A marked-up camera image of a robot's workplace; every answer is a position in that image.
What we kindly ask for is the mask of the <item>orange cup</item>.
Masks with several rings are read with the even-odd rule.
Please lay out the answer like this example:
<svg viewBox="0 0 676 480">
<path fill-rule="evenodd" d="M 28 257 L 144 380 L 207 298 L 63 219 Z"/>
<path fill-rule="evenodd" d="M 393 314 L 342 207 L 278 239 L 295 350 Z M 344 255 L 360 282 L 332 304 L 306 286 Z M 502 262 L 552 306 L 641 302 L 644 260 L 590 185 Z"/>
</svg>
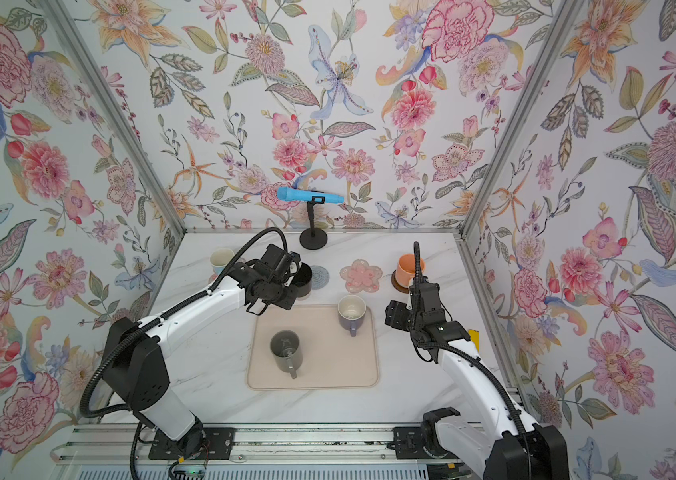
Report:
<svg viewBox="0 0 676 480">
<path fill-rule="evenodd" d="M 415 262 L 414 262 L 414 255 L 413 254 L 405 254 L 402 255 L 397 263 L 397 267 L 395 270 L 398 270 L 400 272 L 406 271 L 409 274 L 415 273 Z"/>
</svg>

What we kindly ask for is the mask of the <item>brown wooden round coaster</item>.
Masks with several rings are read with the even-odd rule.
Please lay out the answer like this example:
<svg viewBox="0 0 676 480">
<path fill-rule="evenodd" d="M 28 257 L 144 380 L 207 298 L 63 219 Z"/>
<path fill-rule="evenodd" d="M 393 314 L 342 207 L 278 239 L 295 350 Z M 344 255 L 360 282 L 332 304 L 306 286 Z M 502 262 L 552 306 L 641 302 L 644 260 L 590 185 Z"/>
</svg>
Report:
<svg viewBox="0 0 676 480">
<path fill-rule="evenodd" d="M 408 294 L 410 291 L 410 285 L 413 281 L 413 274 L 409 274 L 406 271 L 395 270 L 391 275 L 392 286 L 399 292 L 403 294 Z"/>
</svg>

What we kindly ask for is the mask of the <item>black cup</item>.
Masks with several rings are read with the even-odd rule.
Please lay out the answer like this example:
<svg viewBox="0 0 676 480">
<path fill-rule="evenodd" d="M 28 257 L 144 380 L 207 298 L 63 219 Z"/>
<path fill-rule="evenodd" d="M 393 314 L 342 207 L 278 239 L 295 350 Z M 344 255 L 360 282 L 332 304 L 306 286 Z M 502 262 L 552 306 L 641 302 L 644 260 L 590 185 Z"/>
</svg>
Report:
<svg viewBox="0 0 676 480">
<path fill-rule="evenodd" d="M 290 286 L 294 289 L 297 298 L 305 298 L 311 293 L 312 280 L 312 268 L 308 264 L 302 263 L 290 283 Z"/>
</svg>

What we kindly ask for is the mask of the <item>blue woven round coaster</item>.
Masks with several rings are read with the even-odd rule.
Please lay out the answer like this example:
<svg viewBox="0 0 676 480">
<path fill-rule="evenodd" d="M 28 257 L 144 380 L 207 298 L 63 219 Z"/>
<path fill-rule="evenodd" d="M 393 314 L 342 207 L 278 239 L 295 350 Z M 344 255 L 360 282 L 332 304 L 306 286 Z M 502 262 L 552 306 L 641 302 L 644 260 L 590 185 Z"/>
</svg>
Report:
<svg viewBox="0 0 676 480">
<path fill-rule="evenodd" d="M 312 289 L 319 290 L 326 287 L 330 281 L 330 273 L 323 266 L 314 265 L 312 269 Z"/>
</svg>

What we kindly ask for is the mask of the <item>light blue cup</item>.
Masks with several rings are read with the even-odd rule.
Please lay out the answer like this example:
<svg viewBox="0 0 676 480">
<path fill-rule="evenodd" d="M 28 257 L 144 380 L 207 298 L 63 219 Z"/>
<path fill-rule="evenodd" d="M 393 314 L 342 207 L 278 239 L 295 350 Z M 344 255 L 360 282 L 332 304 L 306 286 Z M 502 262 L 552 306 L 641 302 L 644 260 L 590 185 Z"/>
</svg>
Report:
<svg viewBox="0 0 676 480">
<path fill-rule="evenodd" d="M 212 252 L 210 263 L 216 276 L 220 275 L 224 268 L 232 261 L 235 251 L 231 248 L 219 248 Z"/>
</svg>

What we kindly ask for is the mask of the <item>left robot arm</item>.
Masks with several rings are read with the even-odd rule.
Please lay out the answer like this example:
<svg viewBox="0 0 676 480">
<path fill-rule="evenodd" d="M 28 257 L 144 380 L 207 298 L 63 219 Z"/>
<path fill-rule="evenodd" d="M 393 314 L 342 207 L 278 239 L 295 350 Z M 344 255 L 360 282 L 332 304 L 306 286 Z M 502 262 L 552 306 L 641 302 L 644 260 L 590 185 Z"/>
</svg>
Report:
<svg viewBox="0 0 676 480">
<path fill-rule="evenodd" d="M 105 352 L 133 341 L 104 368 L 102 380 L 124 410 L 167 437 L 174 450 L 198 450 L 204 427 L 171 386 L 168 359 L 229 314 L 252 313 L 258 303 L 263 310 L 292 309 L 298 296 L 294 277 L 301 269 L 298 253 L 270 244 L 258 259 L 227 264 L 214 283 L 178 304 L 136 322 L 125 320 L 109 336 Z"/>
</svg>

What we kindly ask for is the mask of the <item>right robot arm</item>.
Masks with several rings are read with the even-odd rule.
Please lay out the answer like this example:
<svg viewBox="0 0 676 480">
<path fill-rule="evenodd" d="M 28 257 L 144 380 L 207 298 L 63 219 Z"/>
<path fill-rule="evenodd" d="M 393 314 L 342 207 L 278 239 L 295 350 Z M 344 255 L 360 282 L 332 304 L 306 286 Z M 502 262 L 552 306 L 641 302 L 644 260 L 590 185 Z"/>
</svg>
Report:
<svg viewBox="0 0 676 480">
<path fill-rule="evenodd" d="M 413 258 L 409 300 L 390 302 L 385 324 L 408 333 L 415 352 L 427 352 L 450 376 L 480 424 L 475 427 L 453 407 L 425 413 L 419 427 L 425 455 L 455 457 L 480 479 L 568 479 L 562 433 L 529 414 L 482 362 L 467 329 L 444 306 L 440 286 L 424 275 L 419 242 L 413 243 Z"/>
</svg>

